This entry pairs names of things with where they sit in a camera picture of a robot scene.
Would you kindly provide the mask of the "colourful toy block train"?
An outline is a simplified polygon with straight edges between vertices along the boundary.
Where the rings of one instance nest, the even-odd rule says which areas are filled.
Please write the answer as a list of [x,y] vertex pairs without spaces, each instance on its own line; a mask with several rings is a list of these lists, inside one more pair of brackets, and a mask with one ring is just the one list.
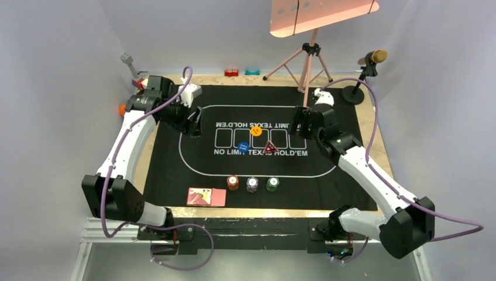
[[143,90],[145,86],[146,79],[140,76],[133,65],[133,58],[131,55],[124,53],[120,56],[121,61],[128,67],[132,75],[132,85],[138,90]]

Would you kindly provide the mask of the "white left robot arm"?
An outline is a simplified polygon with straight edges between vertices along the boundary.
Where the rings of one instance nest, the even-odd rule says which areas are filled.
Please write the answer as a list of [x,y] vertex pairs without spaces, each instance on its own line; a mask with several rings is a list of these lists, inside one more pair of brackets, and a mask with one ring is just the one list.
[[174,233],[171,211],[148,203],[133,185],[138,160],[148,137],[159,122],[177,132],[201,135],[201,107],[193,107],[201,86],[182,77],[182,85],[162,76],[149,76],[146,86],[125,105],[118,137],[104,163],[94,175],[84,176],[81,187],[91,214],[107,219],[151,225],[159,239]]

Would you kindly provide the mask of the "red triangular dealer button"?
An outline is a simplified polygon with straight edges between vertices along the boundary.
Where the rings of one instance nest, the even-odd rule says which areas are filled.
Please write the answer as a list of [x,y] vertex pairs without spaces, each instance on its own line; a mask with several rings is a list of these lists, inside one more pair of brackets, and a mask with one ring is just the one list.
[[275,152],[278,152],[278,148],[275,146],[275,144],[272,143],[272,141],[268,140],[265,147],[264,147],[264,150],[263,150],[263,153],[275,153]]

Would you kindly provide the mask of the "blue poker chip stack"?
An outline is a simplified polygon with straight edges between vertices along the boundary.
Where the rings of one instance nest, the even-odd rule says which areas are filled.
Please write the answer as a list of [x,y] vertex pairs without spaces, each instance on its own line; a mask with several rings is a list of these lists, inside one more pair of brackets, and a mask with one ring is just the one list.
[[256,177],[249,177],[246,181],[246,190],[249,193],[255,193],[258,189],[259,181]]

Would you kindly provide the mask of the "pink music stand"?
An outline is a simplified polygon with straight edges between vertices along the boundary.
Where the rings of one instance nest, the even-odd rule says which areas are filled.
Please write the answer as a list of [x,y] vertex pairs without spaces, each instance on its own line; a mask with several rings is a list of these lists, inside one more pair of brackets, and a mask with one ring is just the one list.
[[[307,31],[312,34],[309,42],[304,43],[279,66],[265,74],[263,80],[266,81],[276,71],[285,68],[296,82],[297,90],[304,94],[303,106],[307,106],[310,83],[316,79],[311,74],[314,61],[320,62],[321,73],[325,73],[329,82],[333,81],[324,59],[321,58],[321,47],[316,42],[318,30],[327,25],[376,12],[379,8],[379,3],[373,0],[273,1],[270,22],[272,36],[284,38]],[[303,52],[306,53],[306,58],[302,74],[300,78],[296,78],[287,64]]]

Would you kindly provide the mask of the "green poker chip stack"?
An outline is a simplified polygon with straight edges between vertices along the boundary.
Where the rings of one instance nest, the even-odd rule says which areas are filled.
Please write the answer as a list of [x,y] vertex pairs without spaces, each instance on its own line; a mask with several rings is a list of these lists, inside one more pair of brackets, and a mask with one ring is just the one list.
[[269,177],[267,179],[266,189],[269,192],[275,192],[277,190],[277,187],[279,184],[280,184],[280,181],[279,181],[278,177]]

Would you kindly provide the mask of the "black poker felt mat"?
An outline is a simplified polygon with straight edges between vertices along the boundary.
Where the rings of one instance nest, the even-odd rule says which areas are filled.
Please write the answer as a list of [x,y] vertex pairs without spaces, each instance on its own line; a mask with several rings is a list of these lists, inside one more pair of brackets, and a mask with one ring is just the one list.
[[[334,167],[312,140],[290,135],[288,128],[302,94],[292,87],[205,85],[194,101],[203,109],[202,134],[192,138],[160,124],[144,186],[155,205],[184,207],[190,187],[225,189],[236,175],[239,188],[226,193],[227,208],[334,210],[352,205],[375,211],[373,199],[347,173]],[[261,136],[250,129],[260,126]],[[278,148],[263,153],[267,141]],[[237,146],[247,142],[250,150]],[[259,181],[246,190],[249,177]],[[275,192],[267,179],[278,177]]]

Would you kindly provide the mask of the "orange big blind button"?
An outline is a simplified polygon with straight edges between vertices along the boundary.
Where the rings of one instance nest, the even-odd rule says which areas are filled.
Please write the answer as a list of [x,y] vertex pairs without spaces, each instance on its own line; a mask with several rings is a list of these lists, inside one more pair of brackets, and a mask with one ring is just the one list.
[[250,129],[250,133],[252,136],[261,136],[263,129],[260,126],[254,126]]

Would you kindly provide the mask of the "red playing card box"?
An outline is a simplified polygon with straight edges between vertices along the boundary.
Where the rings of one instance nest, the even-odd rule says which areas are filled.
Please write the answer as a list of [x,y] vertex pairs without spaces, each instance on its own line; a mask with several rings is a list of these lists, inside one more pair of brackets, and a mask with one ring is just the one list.
[[187,206],[224,207],[226,190],[190,187],[187,195]]

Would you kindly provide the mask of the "blue small blind button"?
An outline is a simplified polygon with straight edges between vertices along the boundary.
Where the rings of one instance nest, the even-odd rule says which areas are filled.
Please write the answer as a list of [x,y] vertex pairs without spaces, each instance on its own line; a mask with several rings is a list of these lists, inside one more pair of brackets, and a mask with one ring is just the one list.
[[250,145],[247,142],[240,142],[237,149],[240,153],[247,153],[250,150]]

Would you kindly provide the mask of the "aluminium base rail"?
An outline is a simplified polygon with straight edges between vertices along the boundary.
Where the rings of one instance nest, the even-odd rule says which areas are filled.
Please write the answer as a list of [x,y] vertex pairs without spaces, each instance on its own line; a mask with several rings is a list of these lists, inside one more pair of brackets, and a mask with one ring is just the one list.
[[336,256],[347,241],[324,241],[304,218],[200,218],[177,243],[128,226],[104,237],[86,223],[71,280],[431,280],[422,249],[402,259],[375,240],[353,237],[353,260]]

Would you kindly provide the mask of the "red poker chip stack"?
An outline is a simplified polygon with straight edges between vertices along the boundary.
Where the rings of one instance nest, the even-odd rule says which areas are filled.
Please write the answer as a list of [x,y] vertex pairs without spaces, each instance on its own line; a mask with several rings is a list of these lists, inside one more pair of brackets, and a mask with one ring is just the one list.
[[239,179],[236,175],[230,175],[226,179],[226,184],[229,190],[237,190],[239,188]]

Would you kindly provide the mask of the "orange toy wheel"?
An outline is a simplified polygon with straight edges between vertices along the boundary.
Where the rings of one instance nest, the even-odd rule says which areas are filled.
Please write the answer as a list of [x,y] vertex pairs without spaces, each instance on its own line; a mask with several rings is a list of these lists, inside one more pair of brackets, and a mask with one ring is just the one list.
[[119,115],[124,118],[126,114],[126,104],[122,104],[119,106]]

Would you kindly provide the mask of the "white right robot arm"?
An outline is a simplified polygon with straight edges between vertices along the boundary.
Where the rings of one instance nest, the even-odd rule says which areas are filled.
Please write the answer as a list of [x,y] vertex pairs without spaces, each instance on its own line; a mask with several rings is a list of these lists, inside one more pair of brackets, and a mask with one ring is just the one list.
[[376,202],[381,214],[367,213],[345,205],[317,227],[328,240],[347,238],[350,233],[381,242],[393,257],[401,259],[435,236],[434,203],[417,198],[387,173],[366,160],[366,149],[351,133],[341,131],[332,106],[296,107],[290,134],[316,143],[320,153],[351,176]]

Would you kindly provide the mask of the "red toy block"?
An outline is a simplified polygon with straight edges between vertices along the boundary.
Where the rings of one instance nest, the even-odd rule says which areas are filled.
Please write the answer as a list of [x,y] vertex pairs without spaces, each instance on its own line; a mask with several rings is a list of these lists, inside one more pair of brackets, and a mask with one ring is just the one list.
[[224,76],[226,77],[237,77],[239,75],[238,69],[230,68],[224,70]]

